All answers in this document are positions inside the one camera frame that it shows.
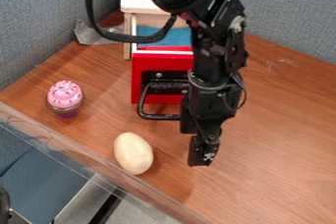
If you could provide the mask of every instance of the gray cubicle wall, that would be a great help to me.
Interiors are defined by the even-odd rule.
[[[248,32],[336,63],[336,0],[242,0]]]
[[[95,0],[98,18],[119,0]],[[0,89],[64,47],[76,19],[86,20],[84,0],[0,0]]]

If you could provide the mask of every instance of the red box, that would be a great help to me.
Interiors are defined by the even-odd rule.
[[[141,95],[142,73],[146,71],[188,71],[193,64],[190,47],[146,46],[132,51],[132,103],[138,103]],[[183,94],[147,96],[145,103],[180,104]]]

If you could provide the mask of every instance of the glass panel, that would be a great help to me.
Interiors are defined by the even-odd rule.
[[[180,223],[177,220],[208,223],[158,189],[3,103],[0,103],[0,133],[0,155],[4,160],[0,165],[0,186],[8,188],[13,197],[26,196],[26,202],[21,204],[13,200],[13,207],[19,206],[19,213],[28,220],[31,219],[28,206],[40,199],[45,208],[40,210],[44,215],[52,215],[53,223],[86,223],[81,217],[90,221],[95,218],[94,223],[124,224],[142,219],[144,223]],[[5,158],[9,156],[4,154],[6,151],[13,152],[12,158]],[[4,174],[15,169],[21,172],[24,187],[15,188],[3,179]],[[41,174],[46,174],[45,181],[43,178],[38,181]],[[36,187],[38,194],[33,193]]]

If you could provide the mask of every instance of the gray fabric panel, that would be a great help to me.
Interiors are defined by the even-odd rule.
[[[34,224],[50,223],[86,182],[35,148],[0,178],[13,209]]]
[[[248,32],[336,63],[336,0],[242,0]]]
[[[0,178],[32,146],[0,127]]]
[[[96,0],[102,18],[119,0]],[[84,0],[0,0],[0,89],[73,38],[76,19],[87,20]]]

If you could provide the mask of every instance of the wooden table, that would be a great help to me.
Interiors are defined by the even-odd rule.
[[[186,208],[162,202],[160,192],[211,223],[336,223],[335,65],[251,35],[247,47],[249,101],[224,125],[210,167],[187,165],[190,136],[179,133],[178,122],[138,117],[122,44],[72,42],[3,90],[0,100],[69,138],[64,149],[75,143],[98,155],[106,161],[100,173],[185,222],[197,223]],[[61,119],[44,105],[46,91],[60,80],[84,89],[85,103],[74,119]],[[141,135],[155,151],[153,167],[134,184],[108,166],[115,163],[113,140],[124,132]],[[65,152],[90,163],[89,156]],[[159,192],[146,194],[137,186],[142,182]]]

